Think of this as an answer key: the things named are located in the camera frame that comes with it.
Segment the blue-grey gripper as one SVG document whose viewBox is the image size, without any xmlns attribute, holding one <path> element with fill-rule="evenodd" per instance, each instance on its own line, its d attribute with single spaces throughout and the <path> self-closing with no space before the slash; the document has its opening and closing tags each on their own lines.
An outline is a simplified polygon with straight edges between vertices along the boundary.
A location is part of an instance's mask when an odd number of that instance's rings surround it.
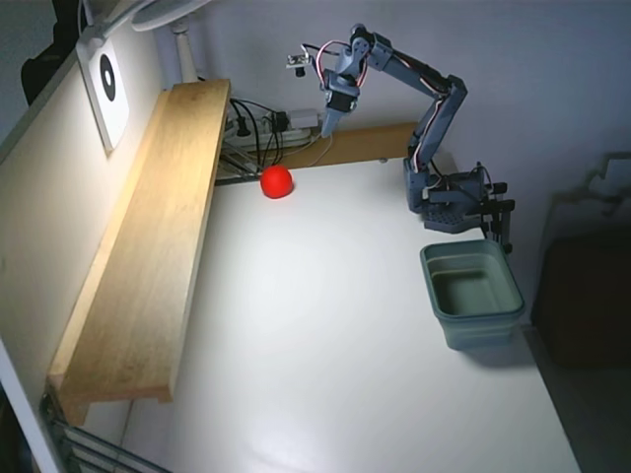
<svg viewBox="0 0 631 473">
<path fill-rule="evenodd" d="M 366 66 L 364 46 L 344 46 L 333 69 L 324 70 L 325 109 L 320 129 L 322 138 L 329 137 L 344 123 L 346 113 L 357 104 L 360 79 Z"/>
</svg>

